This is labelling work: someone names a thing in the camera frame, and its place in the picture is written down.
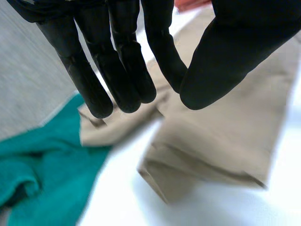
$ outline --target green towel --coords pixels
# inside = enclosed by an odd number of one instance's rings
[[[0,207],[9,226],[73,226],[111,147],[82,147],[75,95],[45,126],[0,143]]]

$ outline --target white surface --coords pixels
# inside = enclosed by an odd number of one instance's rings
[[[197,13],[175,16],[172,34]],[[142,39],[143,55],[150,60],[152,54],[143,43],[143,34],[139,38]],[[197,187],[177,205],[167,206],[136,171],[159,126],[160,120],[150,122],[114,148],[95,182],[89,205],[79,222],[81,226],[301,225],[300,79],[279,137],[268,192],[207,183]]]

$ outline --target red object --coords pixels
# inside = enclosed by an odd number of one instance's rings
[[[176,6],[179,12],[184,12],[197,7],[211,4],[211,0],[175,0],[174,6]]]

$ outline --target gloved hand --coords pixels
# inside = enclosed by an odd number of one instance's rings
[[[37,22],[94,116],[110,115],[112,103],[82,51],[74,18],[122,111],[134,112],[140,103],[155,98],[156,90],[135,37],[139,0],[8,2],[24,19]],[[213,0],[216,18],[187,69],[168,30],[174,0],[141,2],[147,39],[160,69],[183,103],[193,110],[226,95],[301,29],[298,0]],[[109,15],[118,53],[110,40]]]

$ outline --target beige fabric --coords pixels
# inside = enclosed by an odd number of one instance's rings
[[[175,38],[187,65],[213,17],[212,8],[203,10]],[[299,44],[291,39],[232,92],[199,111],[187,109],[167,85],[157,63],[150,62],[157,99],[133,114],[116,107],[105,120],[94,118],[82,106],[81,142],[114,144],[160,112],[165,120],[138,171],[165,202],[176,201],[198,181],[265,187],[298,61]]]

